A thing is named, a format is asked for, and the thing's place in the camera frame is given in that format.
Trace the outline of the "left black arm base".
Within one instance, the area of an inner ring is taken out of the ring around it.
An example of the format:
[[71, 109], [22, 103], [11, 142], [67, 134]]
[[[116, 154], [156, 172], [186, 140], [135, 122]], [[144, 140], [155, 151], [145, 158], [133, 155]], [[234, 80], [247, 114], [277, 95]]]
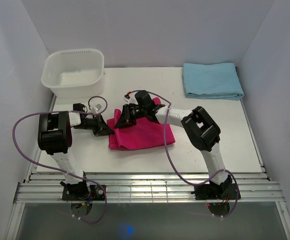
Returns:
[[63, 201], [104, 201], [104, 190], [98, 185], [67, 184], [64, 186], [61, 199]]

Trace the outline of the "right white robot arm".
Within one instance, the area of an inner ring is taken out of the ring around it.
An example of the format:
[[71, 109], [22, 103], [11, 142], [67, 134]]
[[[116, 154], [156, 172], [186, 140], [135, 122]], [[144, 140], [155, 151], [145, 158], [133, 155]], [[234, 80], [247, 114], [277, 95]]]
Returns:
[[240, 198], [237, 182], [226, 170], [220, 152], [221, 130], [208, 112], [200, 106], [192, 110], [172, 108], [171, 105], [157, 104], [146, 90], [135, 91], [135, 102], [126, 94], [127, 104], [123, 105], [115, 128], [122, 129], [136, 125], [137, 120], [146, 118], [152, 123], [173, 125], [185, 130], [190, 143], [203, 155], [209, 178], [202, 183], [192, 183], [180, 176], [188, 185], [194, 187], [192, 194], [196, 200], [234, 200]]

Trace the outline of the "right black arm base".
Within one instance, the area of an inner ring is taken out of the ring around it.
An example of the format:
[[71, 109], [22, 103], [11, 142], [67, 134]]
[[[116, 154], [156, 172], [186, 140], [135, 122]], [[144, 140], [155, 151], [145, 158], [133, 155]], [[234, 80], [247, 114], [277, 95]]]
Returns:
[[241, 199], [240, 192], [237, 191], [235, 183], [230, 184], [225, 190], [220, 190], [210, 184], [203, 184], [195, 186], [191, 194], [195, 196], [196, 200], [236, 200], [237, 194], [238, 200]]

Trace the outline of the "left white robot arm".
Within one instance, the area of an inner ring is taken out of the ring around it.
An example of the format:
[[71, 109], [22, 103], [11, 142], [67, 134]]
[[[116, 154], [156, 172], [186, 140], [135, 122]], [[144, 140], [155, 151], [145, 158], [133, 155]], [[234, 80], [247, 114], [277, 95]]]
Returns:
[[114, 134], [99, 114], [100, 109], [98, 104], [88, 111], [82, 103], [75, 103], [72, 112], [46, 113], [39, 117], [38, 146], [64, 171], [65, 181], [61, 185], [67, 189], [66, 193], [80, 200], [90, 196], [91, 188], [82, 180], [86, 175], [70, 150], [73, 142], [71, 128], [91, 130], [95, 136]]

